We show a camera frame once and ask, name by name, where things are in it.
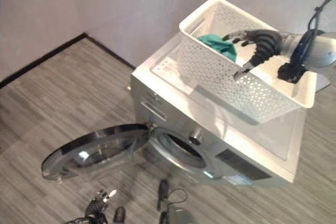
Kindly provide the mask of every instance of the laundry basket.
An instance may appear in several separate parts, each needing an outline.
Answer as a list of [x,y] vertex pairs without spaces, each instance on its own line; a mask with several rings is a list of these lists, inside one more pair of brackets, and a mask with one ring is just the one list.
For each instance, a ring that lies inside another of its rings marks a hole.
[[279,80],[277,71],[288,59],[274,56],[235,81],[233,74],[251,58],[255,45],[236,44],[234,63],[197,39],[206,34],[223,37],[244,29],[275,30],[225,0],[205,2],[180,23],[182,42],[177,60],[180,74],[259,123],[300,107],[312,107],[315,73],[306,72],[297,84]]

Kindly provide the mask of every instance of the washing machine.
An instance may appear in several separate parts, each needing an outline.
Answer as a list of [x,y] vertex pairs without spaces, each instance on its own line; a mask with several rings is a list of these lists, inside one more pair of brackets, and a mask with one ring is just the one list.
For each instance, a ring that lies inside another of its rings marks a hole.
[[42,163],[43,177],[61,181],[125,169],[141,150],[150,150],[145,162],[161,165],[158,170],[174,167],[202,185],[292,183],[305,109],[263,124],[253,121],[180,76],[180,42],[177,34],[131,75],[133,124],[98,130],[60,147]]

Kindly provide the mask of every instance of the gray wood-patterned floor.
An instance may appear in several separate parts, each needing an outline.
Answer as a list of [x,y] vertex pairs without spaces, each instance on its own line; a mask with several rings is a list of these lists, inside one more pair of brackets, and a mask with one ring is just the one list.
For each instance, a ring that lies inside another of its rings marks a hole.
[[[0,223],[62,223],[80,217],[101,187],[118,189],[107,209],[125,205],[127,223],[157,223],[159,180],[140,166],[99,182],[44,180],[54,149],[93,130],[134,122],[126,89],[132,70],[84,39],[0,90]],[[326,88],[308,111],[298,175],[285,188],[185,187],[200,223],[336,223],[336,91]]]

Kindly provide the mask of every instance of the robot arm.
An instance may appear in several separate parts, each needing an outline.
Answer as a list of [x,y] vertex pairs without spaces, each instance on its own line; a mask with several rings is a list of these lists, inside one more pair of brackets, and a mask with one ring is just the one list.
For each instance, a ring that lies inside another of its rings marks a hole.
[[254,43],[257,46],[255,54],[234,74],[234,79],[239,79],[274,55],[283,55],[290,59],[290,63],[280,67],[279,79],[297,83],[305,71],[312,71],[324,75],[331,82],[336,81],[336,33],[317,36],[309,55],[299,62],[298,54],[307,50],[304,46],[300,48],[305,39],[303,36],[274,30],[244,30],[226,35],[223,40],[233,39],[233,43],[243,41],[242,47]]

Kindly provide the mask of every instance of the green towel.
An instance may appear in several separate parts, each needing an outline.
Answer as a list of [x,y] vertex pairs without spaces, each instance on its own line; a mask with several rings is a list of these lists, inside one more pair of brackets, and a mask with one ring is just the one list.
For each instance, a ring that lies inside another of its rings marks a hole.
[[236,62],[237,52],[234,44],[231,41],[223,41],[220,36],[215,34],[200,36],[198,40],[216,50],[220,54],[226,56],[231,61]]

